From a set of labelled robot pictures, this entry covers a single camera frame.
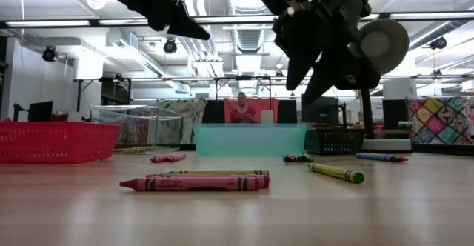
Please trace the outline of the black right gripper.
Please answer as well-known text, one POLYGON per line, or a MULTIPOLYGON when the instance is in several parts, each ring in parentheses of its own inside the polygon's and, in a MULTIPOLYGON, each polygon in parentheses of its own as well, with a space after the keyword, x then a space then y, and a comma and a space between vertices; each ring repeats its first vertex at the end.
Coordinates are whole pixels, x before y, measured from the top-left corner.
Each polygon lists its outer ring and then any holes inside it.
POLYGON ((289 58, 288 90, 295 90, 310 68, 313 74, 302 101, 309 104, 331 87, 375 88, 381 74, 366 59, 356 59, 348 44, 358 42, 357 24, 370 14, 368 0, 307 0, 293 5, 292 15, 274 19, 275 44, 289 58))

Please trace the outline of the white desk lamp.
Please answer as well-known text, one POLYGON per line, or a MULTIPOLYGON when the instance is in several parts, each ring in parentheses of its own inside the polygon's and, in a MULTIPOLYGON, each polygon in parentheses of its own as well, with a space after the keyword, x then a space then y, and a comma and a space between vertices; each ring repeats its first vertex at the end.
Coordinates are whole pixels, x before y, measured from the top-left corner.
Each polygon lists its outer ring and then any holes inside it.
MULTIPOLYGON (((402 24, 392 19, 377 19, 368 22, 359 30, 360 40, 349 49, 356 57, 368 59, 380 75, 397 68, 407 55, 410 39, 402 24)), ((409 139, 376 139, 373 127, 373 112, 370 90, 362 89, 361 106, 366 136, 362 143, 363 153, 410 154, 409 139)))

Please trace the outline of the black beam with light strips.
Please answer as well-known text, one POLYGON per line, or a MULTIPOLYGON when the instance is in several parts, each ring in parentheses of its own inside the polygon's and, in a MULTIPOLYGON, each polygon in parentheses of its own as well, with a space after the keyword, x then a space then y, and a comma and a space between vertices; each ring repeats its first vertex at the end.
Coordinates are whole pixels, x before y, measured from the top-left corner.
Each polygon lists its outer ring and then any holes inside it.
MULTIPOLYGON (((245 16, 193 16, 195 22, 201 25, 224 24, 272 24, 275 16, 245 15, 245 16)), ((376 19, 393 19, 396 21, 474 21, 474 10, 447 12, 396 12, 371 13, 360 22, 376 19)), ((76 28, 76 27, 146 27, 146 18, 133 17, 122 19, 42 19, 0 21, 0 29, 46 29, 46 28, 76 28)))

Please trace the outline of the red fabric panel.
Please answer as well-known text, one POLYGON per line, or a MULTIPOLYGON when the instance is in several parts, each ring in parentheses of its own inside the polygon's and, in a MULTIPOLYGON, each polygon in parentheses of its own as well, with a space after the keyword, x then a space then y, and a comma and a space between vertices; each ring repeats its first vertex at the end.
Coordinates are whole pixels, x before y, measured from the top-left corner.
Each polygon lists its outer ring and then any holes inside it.
MULTIPOLYGON (((274 123, 278 121, 278 99, 251 99, 247 98, 247 105, 255 110, 256 123, 261 123, 261 112, 262 110, 273 110, 274 112, 274 123)), ((238 99, 224 99, 224 115, 225 122, 232 123, 230 115, 234 109, 238 106, 238 99)))

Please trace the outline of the black plastic basket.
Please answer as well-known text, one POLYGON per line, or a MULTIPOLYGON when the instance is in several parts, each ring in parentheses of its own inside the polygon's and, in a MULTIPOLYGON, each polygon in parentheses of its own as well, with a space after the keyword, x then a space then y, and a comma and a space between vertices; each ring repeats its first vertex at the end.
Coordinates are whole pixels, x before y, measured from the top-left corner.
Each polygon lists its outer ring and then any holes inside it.
POLYGON ((318 155, 353 154, 361 150, 364 137, 362 129, 313 129, 306 132, 304 149, 318 155))

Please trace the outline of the pale floral cloth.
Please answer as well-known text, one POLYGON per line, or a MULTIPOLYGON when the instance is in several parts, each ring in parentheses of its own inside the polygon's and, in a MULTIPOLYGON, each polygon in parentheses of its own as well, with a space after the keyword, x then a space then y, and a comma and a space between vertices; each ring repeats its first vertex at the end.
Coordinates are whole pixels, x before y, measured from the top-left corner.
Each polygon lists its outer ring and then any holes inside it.
POLYGON ((193 128, 202 123, 207 102, 204 99, 159 100, 156 105, 183 116, 180 144, 193 144, 193 128))

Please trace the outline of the person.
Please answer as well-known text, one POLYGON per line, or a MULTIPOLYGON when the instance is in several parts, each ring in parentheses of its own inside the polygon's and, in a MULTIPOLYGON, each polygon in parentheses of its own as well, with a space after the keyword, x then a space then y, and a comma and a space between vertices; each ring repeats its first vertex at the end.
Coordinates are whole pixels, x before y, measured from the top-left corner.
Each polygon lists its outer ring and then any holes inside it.
POLYGON ((238 94, 238 106, 230 115, 230 120, 234 124, 238 123, 256 123, 255 110, 247 105, 247 96, 245 93, 240 92, 238 94))

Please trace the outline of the black fabric panel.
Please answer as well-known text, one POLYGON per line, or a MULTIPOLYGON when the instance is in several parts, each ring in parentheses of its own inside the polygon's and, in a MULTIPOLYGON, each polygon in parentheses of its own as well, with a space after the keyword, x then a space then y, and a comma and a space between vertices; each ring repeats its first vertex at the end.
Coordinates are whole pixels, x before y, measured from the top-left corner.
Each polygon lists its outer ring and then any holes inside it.
POLYGON ((204 109, 202 122, 205 124, 222 124, 225 123, 224 101, 223 100, 207 100, 204 109))

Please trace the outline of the clear plastic bin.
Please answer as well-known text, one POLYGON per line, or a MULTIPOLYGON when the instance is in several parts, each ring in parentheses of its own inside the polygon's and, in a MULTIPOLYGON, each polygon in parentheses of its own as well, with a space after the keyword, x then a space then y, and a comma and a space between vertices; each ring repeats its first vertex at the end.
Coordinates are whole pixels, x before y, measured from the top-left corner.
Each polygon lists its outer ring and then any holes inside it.
POLYGON ((184 116, 148 105, 92 106, 91 122, 121 127, 116 147, 179 145, 184 116))

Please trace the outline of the teal plastic bin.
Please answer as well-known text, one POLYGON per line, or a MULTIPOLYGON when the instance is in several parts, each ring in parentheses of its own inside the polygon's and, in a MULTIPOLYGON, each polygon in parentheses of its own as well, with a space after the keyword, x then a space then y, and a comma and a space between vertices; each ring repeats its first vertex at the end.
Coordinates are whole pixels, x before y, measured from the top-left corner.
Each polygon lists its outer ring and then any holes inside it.
POLYGON ((193 128, 200 156, 281 156, 301 154, 304 124, 197 124, 193 128))

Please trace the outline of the colourful patchwork quilt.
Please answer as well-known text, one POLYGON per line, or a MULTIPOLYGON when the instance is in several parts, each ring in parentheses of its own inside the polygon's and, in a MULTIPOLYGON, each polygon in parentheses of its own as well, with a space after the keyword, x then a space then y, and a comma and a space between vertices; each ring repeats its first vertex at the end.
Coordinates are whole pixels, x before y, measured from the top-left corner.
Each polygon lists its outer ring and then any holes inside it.
POLYGON ((454 96, 405 99, 418 144, 474 144, 474 98, 454 96))

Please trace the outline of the red plastic basket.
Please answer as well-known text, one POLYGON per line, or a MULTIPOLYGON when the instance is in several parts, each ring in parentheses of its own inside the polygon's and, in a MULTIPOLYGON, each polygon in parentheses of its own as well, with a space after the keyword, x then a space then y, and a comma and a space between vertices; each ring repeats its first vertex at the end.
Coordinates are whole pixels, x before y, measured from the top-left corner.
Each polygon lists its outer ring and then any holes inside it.
POLYGON ((121 127, 89 122, 0 122, 0 163, 75 164, 112 156, 121 127))

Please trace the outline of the black background rig frame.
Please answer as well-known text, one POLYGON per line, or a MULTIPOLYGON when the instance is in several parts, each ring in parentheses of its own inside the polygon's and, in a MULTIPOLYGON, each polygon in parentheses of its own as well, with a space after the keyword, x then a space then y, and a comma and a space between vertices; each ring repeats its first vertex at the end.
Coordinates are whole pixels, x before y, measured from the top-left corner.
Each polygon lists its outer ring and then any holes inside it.
MULTIPOLYGON (((382 80, 389 80, 389 79, 433 79, 438 80, 441 82, 442 79, 474 79, 474 71, 472 73, 462 74, 462 75, 412 75, 412 76, 381 76, 380 82, 382 80)), ((98 79, 74 79, 74 82, 77 82, 80 86, 80 92, 84 91, 87 87, 82 87, 83 83, 86 82, 90 84, 91 82, 126 82, 128 83, 128 91, 129 91, 129 100, 133 100, 132 98, 132 82, 214 82, 218 84, 219 81, 225 80, 234 80, 234 81, 249 81, 249 80, 256 80, 256 81, 268 81, 268 86, 272 84, 273 81, 285 81, 286 78, 283 76, 225 76, 225 77, 158 77, 158 78, 122 78, 122 77, 101 77, 98 79)))

